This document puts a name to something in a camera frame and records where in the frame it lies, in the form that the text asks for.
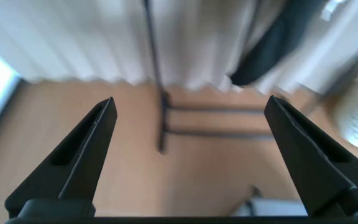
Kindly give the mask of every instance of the white curtain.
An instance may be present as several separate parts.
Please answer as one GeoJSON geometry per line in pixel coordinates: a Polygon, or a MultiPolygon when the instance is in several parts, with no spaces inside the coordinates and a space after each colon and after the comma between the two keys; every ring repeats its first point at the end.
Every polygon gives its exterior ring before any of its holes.
{"type": "MultiPolygon", "coordinates": [[[[285,1],[262,1],[250,34],[256,2],[152,1],[163,83],[231,89],[227,76],[285,1]]],[[[304,44],[255,86],[267,93],[302,83],[321,91],[358,53],[358,0],[335,16],[330,22],[317,17],[304,44]]],[[[100,78],[135,85],[153,79],[147,32],[141,0],[0,0],[0,56],[31,82],[100,78]]]]}

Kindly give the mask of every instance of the floor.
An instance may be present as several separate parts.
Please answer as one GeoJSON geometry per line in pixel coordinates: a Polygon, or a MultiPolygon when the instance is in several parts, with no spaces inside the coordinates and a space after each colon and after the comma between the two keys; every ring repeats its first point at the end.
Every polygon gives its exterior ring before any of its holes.
{"type": "MultiPolygon", "coordinates": [[[[263,107],[267,101],[250,88],[190,93],[173,87],[170,93],[174,102],[188,104],[263,107]]],[[[5,198],[109,96],[118,120],[94,197],[97,216],[227,215],[249,197],[251,185],[267,198],[299,198],[274,141],[169,135],[167,154],[159,154],[158,101],[150,84],[43,82],[25,85],[0,122],[0,223],[7,220],[5,198]]],[[[300,90],[288,97],[301,108],[312,94],[300,90]]],[[[316,108],[310,118],[358,157],[325,110],[316,108]]],[[[174,113],[170,119],[173,126],[188,128],[269,130],[262,115],[174,113]]]]}

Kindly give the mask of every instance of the wooden floor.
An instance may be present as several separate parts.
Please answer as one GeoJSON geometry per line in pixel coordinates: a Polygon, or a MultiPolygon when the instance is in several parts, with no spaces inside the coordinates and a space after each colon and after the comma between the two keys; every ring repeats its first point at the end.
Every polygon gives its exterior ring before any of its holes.
{"type": "MultiPolygon", "coordinates": [[[[190,93],[171,88],[174,102],[260,106],[267,97],[252,89],[190,93]]],[[[290,96],[300,108],[304,90],[290,96]]],[[[99,101],[114,97],[118,120],[94,198],[98,216],[227,215],[258,186],[264,197],[298,199],[274,141],[169,135],[167,154],[157,152],[158,99],[149,84],[102,82],[26,85],[0,122],[0,223],[5,198],[99,101]]],[[[322,108],[310,118],[342,141],[322,108]]],[[[262,115],[171,114],[173,126],[269,130],[262,115]]]]}

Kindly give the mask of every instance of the black garment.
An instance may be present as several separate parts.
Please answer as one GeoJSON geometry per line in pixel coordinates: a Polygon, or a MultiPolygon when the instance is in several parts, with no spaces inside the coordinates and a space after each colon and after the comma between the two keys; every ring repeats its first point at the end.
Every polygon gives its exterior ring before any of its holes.
{"type": "Polygon", "coordinates": [[[240,63],[231,77],[232,83],[242,86],[254,82],[294,50],[323,2],[288,0],[268,31],[240,63]]]}

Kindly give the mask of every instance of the horizontal metal bar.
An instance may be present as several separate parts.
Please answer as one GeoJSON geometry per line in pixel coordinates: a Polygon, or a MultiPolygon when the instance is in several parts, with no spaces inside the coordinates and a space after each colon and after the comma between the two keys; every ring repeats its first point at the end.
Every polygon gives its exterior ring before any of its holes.
{"type": "Polygon", "coordinates": [[[263,114],[263,108],[223,108],[216,106],[171,106],[168,109],[177,111],[210,112],[210,113],[244,113],[263,114]]]}
{"type": "Polygon", "coordinates": [[[202,130],[185,130],[185,129],[167,129],[166,133],[179,134],[185,136],[204,136],[216,138],[239,138],[253,140],[274,140],[271,133],[246,133],[246,132],[228,132],[228,131],[202,131],[202,130]]]}

